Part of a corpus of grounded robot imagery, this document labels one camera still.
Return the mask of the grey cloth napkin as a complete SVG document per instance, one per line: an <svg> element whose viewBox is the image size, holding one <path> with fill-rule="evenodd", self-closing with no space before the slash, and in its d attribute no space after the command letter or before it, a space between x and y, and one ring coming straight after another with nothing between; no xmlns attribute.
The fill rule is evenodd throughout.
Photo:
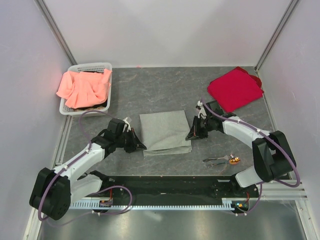
<svg viewBox="0 0 320 240"><path fill-rule="evenodd" d="M187 154L192 151L186 137L190 127L184 110L140 114L144 157Z"/></svg>

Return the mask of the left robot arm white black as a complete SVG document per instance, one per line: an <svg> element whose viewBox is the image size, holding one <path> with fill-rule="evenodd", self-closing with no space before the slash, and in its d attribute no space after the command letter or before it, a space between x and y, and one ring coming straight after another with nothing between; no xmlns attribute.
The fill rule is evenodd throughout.
<svg viewBox="0 0 320 240"><path fill-rule="evenodd" d="M91 194L106 196L110 191L109 183L99 173L84 174L118 148L128 154L147 149L127 118L112 118L107 128L90 139L73 158L53 169L41 169L29 199L29 205L38 211L38 219L57 221L74 202Z"/></svg>

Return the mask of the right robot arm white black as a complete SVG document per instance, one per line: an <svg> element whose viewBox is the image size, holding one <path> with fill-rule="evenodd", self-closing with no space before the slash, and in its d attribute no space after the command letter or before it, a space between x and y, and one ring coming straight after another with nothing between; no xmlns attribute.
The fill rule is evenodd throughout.
<svg viewBox="0 0 320 240"><path fill-rule="evenodd" d="M197 102L197 115L186 140L205 139L209 132L219 131L234 137L252 150L253 165L234 174L229 191L235 197L242 196L247 187L256 184L281 182L280 177L294 172L296 183L287 183L287 187L300 185L297 164L285 134L279 130L270 132L257 128L236 116L225 113L217 101Z"/></svg>

